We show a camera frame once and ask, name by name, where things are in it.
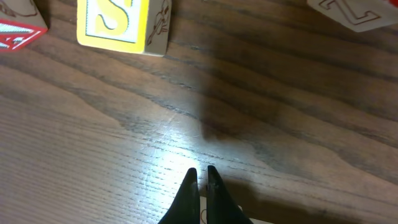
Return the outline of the red I block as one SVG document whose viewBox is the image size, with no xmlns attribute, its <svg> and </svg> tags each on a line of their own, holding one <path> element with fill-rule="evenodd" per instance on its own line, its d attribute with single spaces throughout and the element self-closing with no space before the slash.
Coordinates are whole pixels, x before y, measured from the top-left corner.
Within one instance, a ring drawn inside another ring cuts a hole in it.
<svg viewBox="0 0 398 224">
<path fill-rule="evenodd" d="M 397 0 L 307 0 L 307 4 L 355 32 L 397 23 Z"/>
</svg>

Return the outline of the red A block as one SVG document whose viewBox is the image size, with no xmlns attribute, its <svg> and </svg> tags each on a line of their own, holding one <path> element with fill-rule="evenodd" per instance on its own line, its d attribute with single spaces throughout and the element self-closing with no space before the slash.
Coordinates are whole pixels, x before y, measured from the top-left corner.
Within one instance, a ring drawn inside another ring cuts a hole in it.
<svg viewBox="0 0 398 224">
<path fill-rule="evenodd" d="M 1 0 L 1 52 L 14 52 L 48 31 L 33 0 Z"/>
</svg>

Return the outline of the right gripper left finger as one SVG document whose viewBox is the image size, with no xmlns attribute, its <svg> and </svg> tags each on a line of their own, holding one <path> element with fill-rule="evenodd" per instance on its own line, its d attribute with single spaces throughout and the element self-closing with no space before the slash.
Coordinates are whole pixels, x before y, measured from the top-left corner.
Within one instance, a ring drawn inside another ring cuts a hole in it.
<svg viewBox="0 0 398 224">
<path fill-rule="evenodd" d="M 197 170 L 189 168 L 178 192 L 159 224 L 200 224 Z"/>
</svg>

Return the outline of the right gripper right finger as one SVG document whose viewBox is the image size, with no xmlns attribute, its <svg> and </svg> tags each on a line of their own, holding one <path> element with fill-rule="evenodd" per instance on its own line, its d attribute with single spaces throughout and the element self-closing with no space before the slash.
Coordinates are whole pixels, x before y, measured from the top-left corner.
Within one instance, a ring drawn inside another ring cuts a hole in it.
<svg viewBox="0 0 398 224">
<path fill-rule="evenodd" d="M 207 224 L 252 224 L 229 194 L 215 166 L 208 166 Z"/>
</svg>

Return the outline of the yellow block centre left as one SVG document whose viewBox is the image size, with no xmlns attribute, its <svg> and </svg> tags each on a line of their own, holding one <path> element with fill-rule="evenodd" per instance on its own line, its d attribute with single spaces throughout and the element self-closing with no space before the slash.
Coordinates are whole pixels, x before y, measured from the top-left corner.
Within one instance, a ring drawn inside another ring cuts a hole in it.
<svg viewBox="0 0 398 224">
<path fill-rule="evenodd" d="M 78 0 L 81 45 L 162 57 L 167 50 L 171 0 Z"/>
</svg>

